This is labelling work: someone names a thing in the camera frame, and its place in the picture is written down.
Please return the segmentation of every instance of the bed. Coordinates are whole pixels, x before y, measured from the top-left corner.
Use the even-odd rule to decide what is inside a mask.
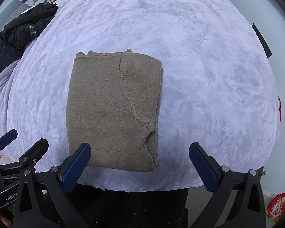
[[[12,161],[40,138],[48,171],[69,156],[66,106],[78,52],[130,48],[159,59],[163,83],[154,172],[86,167],[79,183],[144,192],[202,185],[188,149],[198,142],[220,165],[265,164],[279,137],[274,76],[262,45],[228,0],[58,0],[59,9],[21,60],[0,73],[0,135]]]

